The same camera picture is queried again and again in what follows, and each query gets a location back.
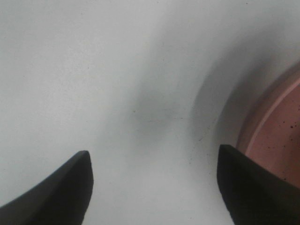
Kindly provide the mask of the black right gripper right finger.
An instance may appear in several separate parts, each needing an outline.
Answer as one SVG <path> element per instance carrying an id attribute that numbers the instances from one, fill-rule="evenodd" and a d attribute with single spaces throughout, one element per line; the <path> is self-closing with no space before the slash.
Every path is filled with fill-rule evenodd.
<path id="1" fill-rule="evenodd" d="M 236 225 L 298 225 L 300 189 L 231 145 L 220 145 L 217 184 Z"/>

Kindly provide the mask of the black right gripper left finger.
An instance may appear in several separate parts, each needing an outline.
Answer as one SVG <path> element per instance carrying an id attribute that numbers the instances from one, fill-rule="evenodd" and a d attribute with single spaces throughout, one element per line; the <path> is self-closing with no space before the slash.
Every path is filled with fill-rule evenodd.
<path id="1" fill-rule="evenodd" d="M 81 225 L 93 191 L 90 153 L 74 154 L 42 182 L 1 206 L 2 225 Z"/>

